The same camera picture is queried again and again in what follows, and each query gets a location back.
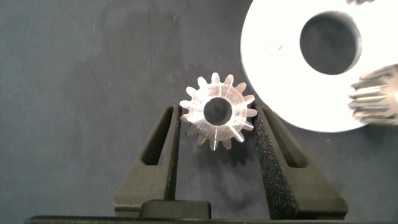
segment white disc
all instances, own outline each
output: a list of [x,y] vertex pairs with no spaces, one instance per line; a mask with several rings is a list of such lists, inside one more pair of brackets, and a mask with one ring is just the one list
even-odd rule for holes
[[[396,0],[360,6],[345,0],[254,0],[241,37],[246,76],[261,100],[295,126],[329,133],[361,127],[348,108],[350,85],[398,62],[397,9]],[[319,14],[346,15],[359,31],[358,54],[339,75],[316,71],[302,55],[302,29]]]

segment gray surface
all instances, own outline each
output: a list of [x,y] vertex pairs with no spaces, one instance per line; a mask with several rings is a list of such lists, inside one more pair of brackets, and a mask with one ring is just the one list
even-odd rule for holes
[[[188,99],[198,76],[245,81],[249,5],[0,1],[0,223],[114,215],[113,195],[163,107]],[[347,199],[347,220],[398,220],[396,128],[288,128]],[[268,218],[249,141],[211,152],[182,135],[177,198],[209,200],[213,218]]]

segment metal gear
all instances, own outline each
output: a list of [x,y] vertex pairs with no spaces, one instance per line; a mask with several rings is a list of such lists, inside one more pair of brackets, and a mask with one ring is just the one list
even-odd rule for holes
[[[212,150],[216,150],[220,141],[223,142],[225,148],[231,149],[232,137],[243,142],[244,137],[241,130],[253,130],[253,125],[247,121],[247,118],[257,115],[256,110],[248,108],[248,104],[254,101],[254,96],[243,96],[242,92],[245,90],[246,84],[240,83],[234,87],[233,80],[233,75],[228,75],[224,83],[221,83],[218,74],[213,73],[210,84],[203,77],[198,78],[199,90],[187,87],[187,93],[192,100],[180,102],[180,106],[189,110],[189,113],[181,116],[181,121],[191,124],[187,135],[197,133],[198,145],[202,145],[206,139],[209,139]],[[226,100],[231,109],[229,120],[223,124],[213,124],[205,117],[206,104],[215,98]]]
[[354,118],[364,123],[398,125],[398,64],[363,75],[349,95]]

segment center hole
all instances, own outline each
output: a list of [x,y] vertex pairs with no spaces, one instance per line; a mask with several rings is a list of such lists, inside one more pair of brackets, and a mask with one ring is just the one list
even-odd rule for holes
[[361,54],[361,35],[349,15],[328,12],[311,18],[300,36],[304,59],[316,71],[339,75],[352,68]]
[[232,107],[224,98],[213,98],[206,103],[203,114],[210,124],[220,126],[231,119]]

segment large white gear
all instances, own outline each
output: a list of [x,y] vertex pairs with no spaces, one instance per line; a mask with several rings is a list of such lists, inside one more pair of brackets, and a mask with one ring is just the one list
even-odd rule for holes
[[[187,135],[197,133],[198,145],[202,145],[206,139],[209,139],[212,150],[216,150],[220,141],[223,142],[225,148],[231,149],[231,138],[243,142],[241,130],[253,130],[253,125],[247,121],[247,118],[257,115],[256,110],[248,108],[248,104],[254,101],[254,96],[243,96],[242,92],[246,89],[246,84],[240,83],[234,87],[233,80],[233,75],[228,75],[224,83],[221,83],[218,74],[213,73],[210,84],[203,77],[199,77],[198,90],[187,87],[187,93],[192,100],[180,102],[180,106],[189,110],[188,114],[181,116],[181,121],[191,124]],[[205,117],[206,104],[215,98],[226,100],[231,107],[231,116],[223,124],[214,125]]]

